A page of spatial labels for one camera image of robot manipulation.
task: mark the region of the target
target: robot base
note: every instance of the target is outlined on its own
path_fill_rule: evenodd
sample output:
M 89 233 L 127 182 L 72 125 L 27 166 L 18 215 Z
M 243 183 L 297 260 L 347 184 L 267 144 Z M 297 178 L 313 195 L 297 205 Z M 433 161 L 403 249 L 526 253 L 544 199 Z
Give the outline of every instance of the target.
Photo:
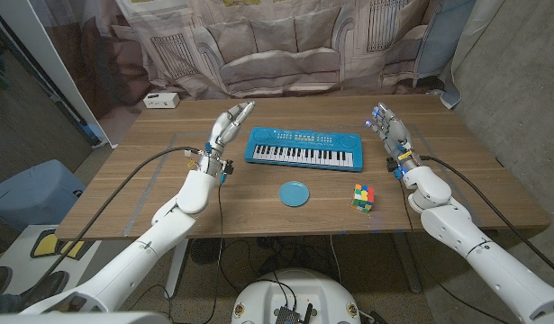
M 278 281 L 288 285 L 296 296 L 295 312 L 304 320 L 308 304 L 313 305 L 311 324 L 359 324 L 357 303 L 343 286 L 324 274 L 313 270 L 290 268 L 277 271 Z M 275 276 L 265 274 L 259 279 L 275 281 Z M 288 299 L 288 309 L 295 304 L 293 294 L 283 285 Z M 277 323 L 277 315 L 285 305 L 285 295 L 277 283 L 255 282 L 249 284 L 237 297 L 232 309 L 232 324 Z

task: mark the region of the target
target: blue toy keyboard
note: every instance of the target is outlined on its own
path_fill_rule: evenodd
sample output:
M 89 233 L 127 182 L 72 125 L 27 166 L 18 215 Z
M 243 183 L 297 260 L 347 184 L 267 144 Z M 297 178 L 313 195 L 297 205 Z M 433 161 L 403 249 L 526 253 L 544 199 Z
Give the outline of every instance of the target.
M 250 132 L 244 160 L 360 172 L 363 148 L 357 134 L 255 127 Z

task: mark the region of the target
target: black cable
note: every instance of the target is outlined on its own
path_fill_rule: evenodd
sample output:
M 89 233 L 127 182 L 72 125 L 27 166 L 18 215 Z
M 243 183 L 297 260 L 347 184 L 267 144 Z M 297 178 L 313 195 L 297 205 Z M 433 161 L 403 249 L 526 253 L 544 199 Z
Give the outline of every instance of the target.
M 221 205 L 221 187 L 223 184 L 219 184 L 219 211 L 221 212 L 221 246 L 219 247 L 219 258 L 216 260 L 216 275 L 214 277 L 214 302 L 213 302 L 213 311 L 211 311 L 211 316 L 203 322 L 203 324 L 209 323 L 214 316 L 214 311 L 216 310 L 216 300 L 218 298 L 218 292 L 219 292 L 219 270 L 221 269 L 221 255 L 223 254 L 223 206 Z M 192 324 L 192 323 L 185 323 L 185 322 L 175 322 L 172 320 L 173 324 Z
M 421 248 L 419 247 L 419 243 L 417 242 L 417 237 L 416 237 L 415 234 L 414 234 L 413 222 L 411 221 L 411 215 L 409 214 L 409 209 L 407 208 L 407 200 L 406 200 L 406 195 L 404 194 L 403 183 L 399 181 L 399 184 L 401 185 L 401 192 L 403 193 L 404 210 L 406 211 L 406 217 L 407 217 L 408 220 L 409 220 L 409 225 L 411 226 L 411 232 L 413 233 L 414 245 L 415 245 L 416 248 L 417 248 L 417 253 L 419 254 L 419 259 L 421 260 L 422 267 L 423 267 L 424 270 L 427 272 L 427 274 L 429 274 L 429 277 L 430 277 L 435 283 L 437 283 L 437 284 L 440 286 L 440 288 L 442 288 L 442 290 L 444 290 L 446 293 L 448 293 L 452 298 L 456 299 L 458 302 L 461 302 L 462 304 L 464 304 L 465 306 L 469 307 L 470 309 L 473 309 L 473 310 L 475 310 L 475 311 L 478 311 L 478 312 L 480 312 L 481 314 L 486 315 L 486 316 L 488 316 L 489 318 L 491 318 L 491 319 L 493 319 L 493 320 L 497 320 L 497 321 L 499 321 L 499 322 L 501 322 L 501 323 L 504 323 L 504 324 L 509 324 L 508 322 L 506 322 L 506 321 L 504 321 L 504 320 L 502 320 L 502 319 L 497 318 L 495 315 L 491 315 L 491 314 L 487 313 L 486 311 L 480 310 L 480 309 L 477 308 L 476 306 L 473 306 L 473 305 L 469 304 L 468 302 L 461 300 L 459 297 L 457 297 L 455 294 L 453 294 L 449 289 L 447 289 L 442 283 L 440 283 L 440 282 L 437 280 L 437 278 L 435 278 L 434 275 L 432 275 L 431 271 L 429 271 L 429 267 L 427 267 L 427 265 L 424 263 L 424 260 L 422 259 Z
M 295 304 L 293 306 L 293 311 L 296 310 L 296 295 L 295 295 L 295 292 L 293 292 L 293 290 L 291 289 L 291 287 L 289 287 L 286 283 L 280 283 L 280 282 L 276 282 L 274 280 L 270 280 L 270 279 L 257 279 L 255 281 L 253 281 L 252 283 L 250 284 L 254 284 L 254 283 L 260 283 L 260 282 L 269 282 L 269 283 L 273 283 L 273 284 L 282 284 L 284 285 L 286 288 L 288 288 L 289 291 L 291 291 L 291 293 L 293 294 L 293 297 L 295 298 Z
M 134 304 L 133 304 L 131 307 L 129 307 L 129 309 L 126 310 L 126 311 L 132 311 L 132 309 L 134 308 L 134 306 L 136 306 L 136 304 L 138 304 L 138 303 L 141 301 L 142 297 L 144 297 L 145 294 L 147 294 L 147 293 L 150 292 L 153 288 L 156 288 L 156 287 L 162 288 L 162 290 L 165 291 L 165 294 L 167 295 L 167 299 L 168 299 L 168 319 L 169 319 L 169 320 L 172 320 L 172 301 L 171 301 L 171 299 L 170 299 L 170 295 L 168 294 L 167 288 L 166 288 L 165 286 L 163 286 L 162 284 L 158 284 L 158 283 L 157 283 L 157 284 L 153 284 L 149 289 L 147 289 L 145 292 L 143 292 L 142 295 L 141 295 L 141 297 L 139 297 L 139 299 L 136 300 L 136 301 L 134 302 Z
M 481 193 L 481 191 L 477 188 L 476 185 L 474 185 L 472 182 L 470 182 L 470 180 L 467 179 L 466 176 L 464 176 L 463 174 L 461 174 L 459 171 L 457 171 L 454 167 L 448 165 L 447 163 L 439 160 L 438 158 L 436 157 L 431 157 L 431 156 L 421 156 L 421 160 L 432 160 L 432 161 L 435 161 L 441 165 L 443 165 L 444 167 L 446 167 L 447 169 L 449 169 L 450 171 L 452 171 L 455 175 L 459 176 L 461 179 L 463 179 L 463 181 L 465 181 L 468 185 L 470 185 L 471 188 L 473 188 L 473 190 L 475 190 L 475 192 L 483 199 L 483 201 L 485 201 L 485 203 L 491 207 L 491 209 L 493 210 L 493 212 L 495 212 L 495 214 L 497 216 L 499 216 L 499 218 L 509 227 L 509 229 L 514 233 L 516 234 L 519 239 L 527 245 L 527 247 L 529 247 L 538 257 L 540 257 L 541 260 L 543 260 L 547 266 L 550 266 L 551 269 L 554 270 L 554 263 L 549 260 L 542 252 L 540 252 L 535 246 L 533 246 L 533 244 L 526 238 L 524 237 L 515 227 L 514 225 L 505 218 L 505 216 L 493 205 L 493 203 L 491 201 L 489 201 L 486 196 Z
M 124 181 L 121 183 L 121 185 L 118 186 L 118 188 L 116 188 L 113 192 L 113 194 L 111 194 L 110 197 L 108 197 L 108 199 L 103 203 L 103 205 L 100 207 L 100 209 L 96 212 L 95 216 L 93 216 L 92 219 L 90 219 L 88 221 L 88 224 L 80 231 L 80 233 L 78 233 L 77 237 L 72 241 L 72 243 L 70 244 L 70 246 L 68 248 L 65 249 L 65 251 L 59 256 L 59 258 L 57 258 L 57 260 L 49 267 L 49 269 L 42 275 L 41 279 L 39 279 L 39 281 L 31 288 L 30 291 L 28 291 L 28 293 L 26 293 L 22 298 L 21 298 L 21 301 L 19 302 L 19 305 L 24 305 L 31 297 L 32 295 L 34 294 L 34 292 L 36 291 L 34 288 L 35 287 L 38 287 L 40 286 L 44 280 L 50 275 L 52 274 L 52 272 L 54 271 L 54 269 L 56 269 L 57 266 L 59 266 L 60 262 L 62 262 L 62 260 L 64 260 L 64 258 L 68 255 L 68 253 L 70 253 L 70 251 L 72 251 L 72 248 L 78 243 L 78 241 L 80 241 L 86 234 L 86 232 L 93 226 L 93 224 L 95 223 L 95 221 L 98 219 L 98 217 L 100 216 L 100 214 L 102 212 L 104 212 L 104 209 L 106 209 L 106 206 L 108 206 L 109 203 L 111 203 L 111 201 L 114 199 L 114 197 L 124 188 L 124 186 L 126 184 L 128 184 L 129 181 L 131 181 L 132 177 L 134 175 L 136 175 L 144 166 L 146 166 L 147 164 L 149 164 L 149 162 L 151 162 L 152 160 L 156 159 L 156 158 L 160 158 L 162 157 L 163 155 L 166 155 L 170 152 L 174 152 L 174 151 L 178 151 L 178 150 L 189 150 L 195 154 L 198 154 L 199 150 L 196 149 L 196 148 L 190 148 L 190 147 L 176 147 L 176 148 L 169 148 L 169 149 L 165 149 L 157 154 L 155 154 L 154 156 L 152 157 L 149 157 L 147 158 L 144 162 L 140 163 L 139 166 L 137 166 L 130 174 L 129 176 L 126 177 L 126 179 L 124 179 Z
M 288 297 L 286 297 L 285 288 L 283 288 L 283 284 L 278 281 L 277 273 L 275 271 L 273 271 L 273 275 L 275 276 L 275 280 L 277 281 L 280 290 L 282 290 L 283 294 L 285 295 L 285 307 L 288 309 Z

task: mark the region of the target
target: white power strip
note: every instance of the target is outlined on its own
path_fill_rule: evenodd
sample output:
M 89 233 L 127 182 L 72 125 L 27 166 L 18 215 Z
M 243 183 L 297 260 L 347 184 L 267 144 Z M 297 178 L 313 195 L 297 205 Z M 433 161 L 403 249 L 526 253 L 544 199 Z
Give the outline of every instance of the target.
M 142 101 L 147 108 L 176 108 L 180 99 L 177 93 L 151 93 Z

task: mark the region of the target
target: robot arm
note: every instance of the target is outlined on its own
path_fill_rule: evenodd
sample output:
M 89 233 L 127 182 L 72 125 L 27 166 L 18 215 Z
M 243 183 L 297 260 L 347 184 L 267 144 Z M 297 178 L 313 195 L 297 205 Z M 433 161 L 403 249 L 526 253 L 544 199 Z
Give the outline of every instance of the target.
M 554 323 L 554 288 L 473 223 L 449 185 L 422 164 L 408 130 L 386 105 L 379 103 L 373 117 L 366 126 L 385 142 L 395 177 L 414 189 L 408 201 L 425 230 L 464 257 L 521 323 Z
M 234 140 L 254 108 L 254 102 L 237 104 L 216 121 L 199 168 L 191 170 L 182 188 L 152 219 L 152 227 L 130 244 L 98 274 L 78 287 L 35 303 L 22 314 L 40 314 L 66 307 L 78 311 L 116 311 L 150 269 L 188 235 L 193 217 L 208 203 L 216 177 L 221 182 L 232 172 L 232 162 L 221 160 L 226 144 Z

